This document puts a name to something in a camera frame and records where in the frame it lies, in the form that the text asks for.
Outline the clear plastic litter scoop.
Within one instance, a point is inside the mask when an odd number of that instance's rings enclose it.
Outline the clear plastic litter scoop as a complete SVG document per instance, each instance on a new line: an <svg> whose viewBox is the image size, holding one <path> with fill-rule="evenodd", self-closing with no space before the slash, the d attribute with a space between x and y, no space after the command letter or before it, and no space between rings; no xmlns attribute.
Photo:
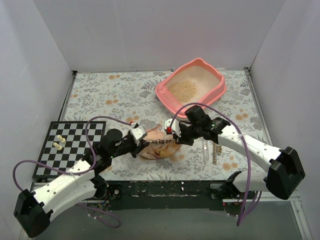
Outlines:
<svg viewBox="0 0 320 240"><path fill-rule="evenodd" d="M202 139L202 155L204 161L210 159L209 142L205 139Z"/></svg>

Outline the beige litter pellets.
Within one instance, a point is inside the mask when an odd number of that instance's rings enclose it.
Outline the beige litter pellets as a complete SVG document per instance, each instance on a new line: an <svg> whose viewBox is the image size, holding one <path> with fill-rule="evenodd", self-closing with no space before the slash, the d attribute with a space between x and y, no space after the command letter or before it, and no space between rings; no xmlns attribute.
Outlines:
<svg viewBox="0 0 320 240"><path fill-rule="evenodd" d="M198 94L197 85L191 80L171 84L168 91L181 103L187 103Z"/></svg>

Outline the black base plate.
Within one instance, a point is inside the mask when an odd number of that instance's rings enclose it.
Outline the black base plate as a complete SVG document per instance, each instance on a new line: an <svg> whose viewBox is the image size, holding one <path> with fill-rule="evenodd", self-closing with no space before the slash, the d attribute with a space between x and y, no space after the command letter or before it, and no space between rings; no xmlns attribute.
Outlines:
<svg viewBox="0 0 320 240"><path fill-rule="evenodd" d="M109 210L209 209L224 211L235 204L240 209L244 194L224 180L133 180L109 181L94 196Z"/></svg>

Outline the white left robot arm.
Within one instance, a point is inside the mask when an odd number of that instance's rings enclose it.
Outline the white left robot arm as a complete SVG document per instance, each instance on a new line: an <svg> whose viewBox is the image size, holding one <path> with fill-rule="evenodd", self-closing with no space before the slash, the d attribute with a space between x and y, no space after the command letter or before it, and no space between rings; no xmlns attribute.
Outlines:
<svg viewBox="0 0 320 240"><path fill-rule="evenodd" d="M22 189L13 215L28 237L39 236L55 217L79 202L103 199L107 191L100 173L110 167L116 157L126 154L136 157L148 146L146 136L141 126L130 129L126 136L118 129L110 129L66 173L33 191Z"/></svg>

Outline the peach cat litter bag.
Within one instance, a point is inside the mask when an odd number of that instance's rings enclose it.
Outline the peach cat litter bag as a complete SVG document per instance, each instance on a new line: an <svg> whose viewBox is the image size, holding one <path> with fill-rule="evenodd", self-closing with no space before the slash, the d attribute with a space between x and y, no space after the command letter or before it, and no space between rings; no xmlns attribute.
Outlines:
<svg viewBox="0 0 320 240"><path fill-rule="evenodd" d="M176 143L173 136L162 129L161 124L148 129L144 140L148 142L148 146L138 153L138 156L147 160L169 158L181 148L181 145Z"/></svg>

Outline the black white chessboard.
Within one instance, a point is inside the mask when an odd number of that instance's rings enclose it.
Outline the black white chessboard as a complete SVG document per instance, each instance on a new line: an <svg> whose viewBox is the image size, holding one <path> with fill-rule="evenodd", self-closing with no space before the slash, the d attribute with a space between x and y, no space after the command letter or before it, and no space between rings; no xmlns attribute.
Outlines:
<svg viewBox="0 0 320 240"><path fill-rule="evenodd" d="M85 135L86 124L86 121L52 121L37 161L60 171L69 170L86 151L90 152ZM105 129L105 121L93 121L88 125L88 137L92 146L100 142ZM61 143L57 135L61 135L66 141ZM61 145L62 150L57 150L53 143ZM38 179L48 180L54 179L58 175L58 172L36 164L32 178L35 181Z"/></svg>

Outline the pink cat litter box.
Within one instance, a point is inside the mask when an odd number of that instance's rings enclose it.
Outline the pink cat litter box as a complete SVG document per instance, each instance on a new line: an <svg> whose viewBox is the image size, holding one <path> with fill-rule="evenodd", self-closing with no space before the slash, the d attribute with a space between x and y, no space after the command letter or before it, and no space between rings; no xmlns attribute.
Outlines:
<svg viewBox="0 0 320 240"><path fill-rule="evenodd" d="M176 69L155 87L155 94L173 115L184 105L211 105L227 91L225 77L201 58Z"/></svg>

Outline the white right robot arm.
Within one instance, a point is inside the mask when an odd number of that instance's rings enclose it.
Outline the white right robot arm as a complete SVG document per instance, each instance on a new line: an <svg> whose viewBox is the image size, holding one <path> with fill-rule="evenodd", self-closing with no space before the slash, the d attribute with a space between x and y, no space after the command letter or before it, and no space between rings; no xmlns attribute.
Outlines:
<svg viewBox="0 0 320 240"><path fill-rule="evenodd" d="M192 146L199 138L227 147L256 163L262 172L236 171L215 190L219 198L237 199L249 192L270 192L281 200L287 200L306 174L298 152L292 147L284 149L263 143L243 134L234 122L220 114L211 118L203 110L203 104L188 104L187 121L175 117L164 122L164 130L177 144Z"/></svg>

